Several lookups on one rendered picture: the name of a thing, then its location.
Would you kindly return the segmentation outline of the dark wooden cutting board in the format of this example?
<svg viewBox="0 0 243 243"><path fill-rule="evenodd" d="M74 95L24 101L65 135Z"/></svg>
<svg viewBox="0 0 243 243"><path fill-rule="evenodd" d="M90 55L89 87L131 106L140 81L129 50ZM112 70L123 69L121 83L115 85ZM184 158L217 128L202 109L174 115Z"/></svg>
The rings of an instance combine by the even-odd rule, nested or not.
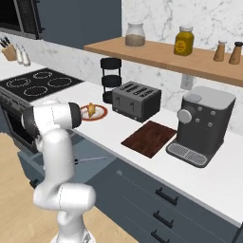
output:
<svg viewBox="0 0 243 243"><path fill-rule="evenodd" d="M121 144L151 159L176 133L175 129L149 121Z"/></svg>

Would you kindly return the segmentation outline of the dark blue open drawer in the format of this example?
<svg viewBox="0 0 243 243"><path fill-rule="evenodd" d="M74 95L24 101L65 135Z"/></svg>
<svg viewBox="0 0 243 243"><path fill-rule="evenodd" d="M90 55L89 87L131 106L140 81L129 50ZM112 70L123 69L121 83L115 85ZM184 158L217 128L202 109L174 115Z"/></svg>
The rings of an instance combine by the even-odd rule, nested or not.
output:
<svg viewBox="0 0 243 243"><path fill-rule="evenodd" d="M109 156L108 159L74 164L75 174L71 182L85 183L91 185L95 190L100 191L117 163L117 158L97 144L86 140L74 132L71 132L70 136L74 159ZM30 155L24 151L20 151L18 157L30 186L35 189L45 178L43 155L41 153Z"/></svg>

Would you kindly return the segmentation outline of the knife with silver blade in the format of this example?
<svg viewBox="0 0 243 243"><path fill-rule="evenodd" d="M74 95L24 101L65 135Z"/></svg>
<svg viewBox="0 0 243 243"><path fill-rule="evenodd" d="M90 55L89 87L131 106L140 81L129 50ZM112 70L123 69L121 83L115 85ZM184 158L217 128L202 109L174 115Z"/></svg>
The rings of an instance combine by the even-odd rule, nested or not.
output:
<svg viewBox="0 0 243 243"><path fill-rule="evenodd" d="M79 164L79 163L93 161L93 160L108 159L108 158L109 158L109 156L95 157L95 158L85 158L85 159L74 159L74 164Z"/></svg>

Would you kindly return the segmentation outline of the dark blue drawer front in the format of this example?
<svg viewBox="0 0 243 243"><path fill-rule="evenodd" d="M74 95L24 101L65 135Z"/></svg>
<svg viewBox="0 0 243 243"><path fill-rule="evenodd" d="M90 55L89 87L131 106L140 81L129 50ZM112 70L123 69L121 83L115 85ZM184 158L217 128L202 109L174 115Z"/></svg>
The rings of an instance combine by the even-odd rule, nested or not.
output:
<svg viewBox="0 0 243 243"><path fill-rule="evenodd" d="M124 211L124 213L129 216L145 217L154 226L158 226L159 229L164 233L171 234L176 240L179 241L179 243L220 243L213 237L210 237L207 234L198 233L196 230L191 230L189 227L183 229L182 234L176 233L174 230L170 230L166 226L163 226L161 223L159 223L153 217L153 215L147 214L145 211L141 210L138 206L134 205L124 197L100 197L98 199L98 207L99 206L109 206L111 208L116 208Z"/></svg>
<svg viewBox="0 0 243 243"><path fill-rule="evenodd" d="M160 187L166 195L172 198L178 196L176 206L156 195L155 191ZM182 234L182 230L189 227L198 233L213 237L220 243L243 243L242 228L214 215L143 173L121 169L108 180L107 189L115 197L128 199L149 215L159 210L159 214L169 222L174 219L173 228L166 227L176 233Z"/></svg>
<svg viewBox="0 0 243 243"><path fill-rule="evenodd" d="M124 211L109 206L99 206L99 209L140 243L159 243L150 234L154 230L164 240L170 239L170 243L179 243L171 234L164 233L145 217L129 216Z"/></svg>

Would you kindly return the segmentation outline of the wooden knife block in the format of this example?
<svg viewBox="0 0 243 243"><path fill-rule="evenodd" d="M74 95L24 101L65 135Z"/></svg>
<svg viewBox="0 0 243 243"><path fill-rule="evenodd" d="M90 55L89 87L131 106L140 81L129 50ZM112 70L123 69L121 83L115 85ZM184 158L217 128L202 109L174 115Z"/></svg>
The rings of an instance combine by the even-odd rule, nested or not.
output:
<svg viewBox="0 0 243 243"><path fill-rule="evenodd" d="M16 50L8 38L0 38L0 45L3 47L2 52L8 61L16 60Z"/></svg>

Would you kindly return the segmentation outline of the grey toaster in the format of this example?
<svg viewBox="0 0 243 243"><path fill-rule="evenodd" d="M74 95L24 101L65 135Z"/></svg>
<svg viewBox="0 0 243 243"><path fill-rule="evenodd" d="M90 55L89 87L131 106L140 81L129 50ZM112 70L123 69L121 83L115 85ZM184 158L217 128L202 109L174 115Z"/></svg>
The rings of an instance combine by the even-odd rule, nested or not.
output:
<svg viewBox="0 0 243 243"><path fill-rule="evenodd" d="M112 91L112 109L138 122L145 122L160 111L161 90L128 82Z"/></svg>

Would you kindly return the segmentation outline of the grey coffee machine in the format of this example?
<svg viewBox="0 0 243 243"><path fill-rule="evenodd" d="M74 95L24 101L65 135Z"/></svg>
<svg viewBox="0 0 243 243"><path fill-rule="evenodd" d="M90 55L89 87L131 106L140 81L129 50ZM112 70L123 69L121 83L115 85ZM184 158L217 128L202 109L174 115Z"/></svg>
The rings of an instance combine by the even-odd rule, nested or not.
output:
<svg viewBox="0 0 243 243"><path fill-rule="evenodd" d="M236 96L196 86L182 97L176 138L166 152L197 168L204 168L224 142Z"/></svg>

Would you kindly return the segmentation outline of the glass jar with brown contents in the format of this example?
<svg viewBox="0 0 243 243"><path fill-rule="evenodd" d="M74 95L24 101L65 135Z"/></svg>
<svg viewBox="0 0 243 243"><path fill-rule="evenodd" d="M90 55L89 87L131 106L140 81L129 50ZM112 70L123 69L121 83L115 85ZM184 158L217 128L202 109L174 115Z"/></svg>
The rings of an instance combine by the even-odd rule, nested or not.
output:
<svg viewBox="0 0 243 243"><path fill-rule="evenodd" d="M128 47L143 47L145 45L145 32L143 29L143 23L127 24L125 44Z"/></svg>

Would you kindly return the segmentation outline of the black hob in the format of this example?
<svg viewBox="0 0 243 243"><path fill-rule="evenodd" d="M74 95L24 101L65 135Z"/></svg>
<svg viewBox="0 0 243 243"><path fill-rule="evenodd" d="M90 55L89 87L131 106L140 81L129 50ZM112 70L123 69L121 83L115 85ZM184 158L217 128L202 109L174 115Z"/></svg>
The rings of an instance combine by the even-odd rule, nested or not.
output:
<svg viewBox="0 0 243 243"><path fill-rule="evenodd" d="M83 81L49 68L32 71L0 82L0 96L21 98L29 103Z"/></svg>

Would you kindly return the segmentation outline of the yellow jar with grey lid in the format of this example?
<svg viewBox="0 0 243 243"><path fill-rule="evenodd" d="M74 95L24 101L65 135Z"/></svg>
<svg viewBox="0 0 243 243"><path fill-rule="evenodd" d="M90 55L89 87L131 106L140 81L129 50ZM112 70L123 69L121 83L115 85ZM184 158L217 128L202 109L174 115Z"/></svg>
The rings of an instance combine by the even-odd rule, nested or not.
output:
<svg viewBox="0 0 243 243"><path fill-rule="evenodd" d="M193 28L187 26L180 26L179 33L176 36L174 53L180 56L188 56L193 51L194 34Z"/></svg>

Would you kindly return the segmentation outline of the wooden shaker with pale cap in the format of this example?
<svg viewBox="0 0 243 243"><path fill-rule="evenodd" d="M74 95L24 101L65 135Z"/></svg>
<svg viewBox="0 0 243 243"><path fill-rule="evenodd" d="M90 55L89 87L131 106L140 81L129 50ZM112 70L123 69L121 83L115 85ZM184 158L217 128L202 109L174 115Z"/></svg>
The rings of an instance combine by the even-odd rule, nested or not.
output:
<svg viewBox="0 0 243 243"><path fill-rule="evenodd" d="M223 41L223 40L218 41L217 49L215 51L215 56L214 56L215 62L224 61L225 46L226 46L226 41Z"/></svg>

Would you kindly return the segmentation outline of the wooden shaker with black cap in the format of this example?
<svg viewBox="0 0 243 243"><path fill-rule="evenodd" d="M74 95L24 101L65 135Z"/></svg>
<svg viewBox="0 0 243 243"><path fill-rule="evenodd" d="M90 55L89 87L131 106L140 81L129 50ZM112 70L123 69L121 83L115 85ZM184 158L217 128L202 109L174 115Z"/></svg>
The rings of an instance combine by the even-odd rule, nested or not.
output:
<svg viewBox="0 0 243 243"><path fill-rule="evenodd" d="M229 59L229 63L231 65L238 65L240 63L241 58L241 48L243 47L243 42L235 42L234 43L234 50Z"/></svg>

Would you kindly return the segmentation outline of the black microwave oven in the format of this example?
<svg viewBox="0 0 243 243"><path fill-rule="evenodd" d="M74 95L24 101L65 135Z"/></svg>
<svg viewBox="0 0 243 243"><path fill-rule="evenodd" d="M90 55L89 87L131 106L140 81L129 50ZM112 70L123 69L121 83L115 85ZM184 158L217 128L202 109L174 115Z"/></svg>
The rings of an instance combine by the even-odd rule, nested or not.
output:
<svg viewBox="0 0 243 243"><path fill-rule="evenodd" d="M0 31L38 40L42 38L39 0L0 0Z"/></svg>

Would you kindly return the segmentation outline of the wooden wall shelf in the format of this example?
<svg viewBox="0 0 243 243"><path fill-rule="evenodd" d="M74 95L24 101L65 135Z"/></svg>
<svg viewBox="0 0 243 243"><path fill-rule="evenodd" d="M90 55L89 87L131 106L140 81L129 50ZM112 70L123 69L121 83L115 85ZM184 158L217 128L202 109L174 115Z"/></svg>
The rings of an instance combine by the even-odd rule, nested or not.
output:
<svg viewBox="0 0 243 243"><path fill-rule="evenodd" d="M176 55L170 44L147 41L144 47L127 47L123 37L86 45L84 50L243 87L243 56L239 65L230 65L229 53L223 62L215 62L212 50L195 48L191 55L184 57Z"/></svg>

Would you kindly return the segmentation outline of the dark blue wall cupboard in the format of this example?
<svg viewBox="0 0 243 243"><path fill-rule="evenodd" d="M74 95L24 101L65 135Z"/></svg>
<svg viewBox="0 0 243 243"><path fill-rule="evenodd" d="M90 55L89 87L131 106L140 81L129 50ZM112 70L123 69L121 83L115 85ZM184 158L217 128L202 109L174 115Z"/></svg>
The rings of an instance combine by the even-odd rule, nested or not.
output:
<svg viewBox="0 0 243 243"><path fill-rule="evenodd" d="M39 0L45 41L83 49L122 36L122 0Z"/></svg>

